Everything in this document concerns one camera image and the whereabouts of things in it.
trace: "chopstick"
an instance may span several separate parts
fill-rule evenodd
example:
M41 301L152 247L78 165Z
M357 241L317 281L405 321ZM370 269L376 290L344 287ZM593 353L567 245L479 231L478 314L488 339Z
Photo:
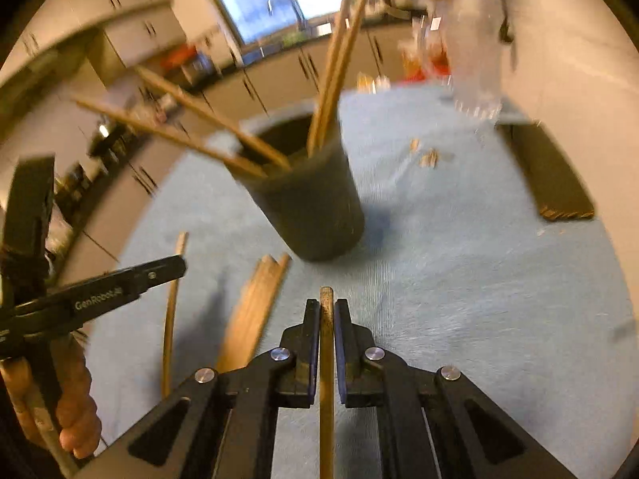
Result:
M319 326L319 479L333 479L333 461L335 459L333 288L322 286L319 289L319 298L321 305L321 324Z
M317 106L317 108L315 108L315 112L313 113L311 128L309 129L309 136L306 140L306 151L308 152L309 156L312 156L313 152L315 151L315 144L317 141L318 129L320 127L321 114L327 103L328 87L330 85L331 75L335 71L337 58L342 46L342 40L346 35L346 19L348 17L350 6L351 0L342 0L341 5L339 6L337 20L335 21L336 29L333 33L333 37L330 40L330 44L328 45L326 69L324 70L322 81L319 86L319 105Z
M352 19L351 30L347 35L346 44L341 51L341 56L339 58L339 61L337 62L337 67L333 74L331 74L332 78L330 81L330 89L328 90L328 97L326 99L325 106L322 109L322 115L319 118L319 127L316 142L317 146L320 148L324 145L326 130L328 129L328 126L330 125L330 122L335 115L335 111L337 110L339 95L341 94L342 87L344 86L344 78L346 78L346 69L348 68L351 54L353 53L353 47L355 46L355 41L357 40L357 34L359 33L359 29L362 25L363 12L365 7L366 0L358 0L357 10L355 11L355 15Z
M212 122L213 124L217 124L222 126L225 129L228 129L232 134L237 137L244 145L250 147L253 151L260 153L261 155L268 158L271 162L279 165L281 168L290 170L291 165L288 163L288 158L279 152L274 147L268 145L264 142L260 137L254 137L252 135L248 135L244 133L236 124L234 124L231 119L223 116L216 111L215 114L206 107L202 102L198 101L192 95L188 95L182 88L173 83L167 81L163 77L151 72L147 68L143 68L138 66L135 68L137 74L152 87L166 92L171 95L178 103L182 104L184 107L188 108L191 111L197 113L203 119Z
M96 111L97 113L102 113L110 117L111 119L114 119L115 121L133 127L133 129L146 131L147 133L151 133L156 137L161 137L161 139L168 140L169 142L173 142L174 144L184 146L200 154L224 162L228 167L232 167L238 172L249 174L257 178L266 178L266 173L256 163L251 162L247 158L241 156L231 157L225 155L224 153L206 147L198 142L194 142L193 140L181 139L181 131L179 129L176 129L175 127L156 126L155 124L150 124L146 121L141 121L140 119L132 117L131 114L127 113L126 111L120 110L118 108L113 108L108 105L103 105L101 103L96 103L82 97L76 96L73 98L73 100L76 102L76 104L78 104L79 107L86 108L87 110L91 111Z

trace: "cabinet handle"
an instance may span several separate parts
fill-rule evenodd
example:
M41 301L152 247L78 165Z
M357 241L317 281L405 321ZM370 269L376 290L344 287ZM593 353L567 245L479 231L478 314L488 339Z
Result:
M308 72L306 72L306 66L304 66L304 61L302 61L302 56L299 55L297 57L297 60L300 62L300 66L302 67L302 72L304 72L304 77L306 77L306 79L309 79L309 74Z
M255 95L253 95L253 92L250 91L250 88L248 87L248 85L246 83L246 79L244 79L242 82L244 83L244 87L246 88L246 91L248 92L248 95L250 95L250 98L255 100Z
M320 74L318 73L317 68L315 68L315 63L313 62L313 58L311 57L310 54L307 54L307 56L309 57L309 62L311 62L311 68L313 69L313 73L315 74L315 77L319 79Z
M140 166L140 171L142 171L142 172L145 174L145 176L148 178L149 182L151 182L152 186L153 186L155 189L157 189L157 188L158 188L158 184L157 184L157 183L155 183L155 180L153 180L153 178L151 178L151 175L149 175L149 174L146 172L146 169L145 169L145 168L143 168L142 166Z
M377 38L375 38L375 36L373 36L373 41L375 41L375 49L377 50L379 62L384 64L384 58L381 56L381 48L379 48L379 43L377 43Z

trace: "wood shaving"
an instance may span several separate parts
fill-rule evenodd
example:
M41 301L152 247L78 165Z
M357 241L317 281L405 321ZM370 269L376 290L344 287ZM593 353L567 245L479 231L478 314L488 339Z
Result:
M437 161L439 160L439 152L430 148L428 152L422 156L422 159L419 161L420 167L436 167Z

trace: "wooden dowel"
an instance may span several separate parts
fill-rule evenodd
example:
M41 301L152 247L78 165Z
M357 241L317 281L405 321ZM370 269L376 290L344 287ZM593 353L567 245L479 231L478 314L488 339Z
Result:
M306 140L306 151L309 156L312 156L315 151L322 110L326 106L328 88L330 87L330 81L333 77L335 66L337 65L337 58L341 49L342 40L346 33L346 19L351 7L351 1L352 0L342 0L341 5L339 6L337 20L335 21L333 37L330 39L330 44L328 45L327 63L319 86L319 102L317 108L315 108L315 112L313 113L309 136Z
M266 142L260 139L260 137L255 137L253 135L244 133L237 124L234 124L231 121L231 119L223 116L219 111L215 111L215 113L213 113L213 111L211 111L207 105L205 105L192 95L187 94L179 86L174 85L173 83L160 77L154 72L151 72L147 68L138 66L136 67L135 71L146 83L162 92L166 92L167 94L171 95L176 101L178 101L178 103L197 113L203 119L206 119L213 124L217 124L218 126L222 126L223 128L227 129L232 134L234 134L238 140L250 147L253 151L260 153L261 155L268 158L271 162L279 165L283 169L289 170L291 168L291 165L288 162L288 158L286 158L283 153L268 145Z
M231 157L225 155L224 153L216 151L215 149L210 149L209 147L206 147L199 142L195 142L194 140L181 139L181 131L179 129L171 126L156 126L155 124L150 124L146 121L141 121L140 119L132 117L131 114L126 111L113 108L108 105L103 105L101 103L96 103L94 101L84 99L83 97L76 96L73 100L82 108L102 113L119 123L124 123L133 127L133 129L151 133L156 137L161 137L162 139L173 142L174 144L184 146L200 154L209 156L214 160L224 162L227 166L232 167L238 172L246 173L257 178L266 178L266 173L256 163L240 156Z
M184 255L189 239L188 232L180 232L175 245L175 253ZM171 392L171 360L173 358L173 326L175 325L175 308L178 302L178 288L180 280L171 281L169 299L166 304L166 319L164 321L164 350L162 351L162 398Z
M333 288L319 290L319 479L333 479Z
M352 16L350 24L351 28L348 35L346 36L346 44L344 44L344 47L339 56L339 60L337 62L337 67L335 68L335 73L331 78L327 102L326 105L323 107L322 116L319 119L319 127L316 139L317 147L321 148L324 145L324 137L326 136L326 131L328 129L328 126L330 126L331 121L333 120L335 111L337 110L339 96L342 92L342 87L344 86L344 78L346 78L346 69L348 68L348 63L351 59L351 54L353 53L353 47L355 46L355 41L357 40L357 35L359 34L359 29L362 25L365 8L366 0L358 0L357 10Z

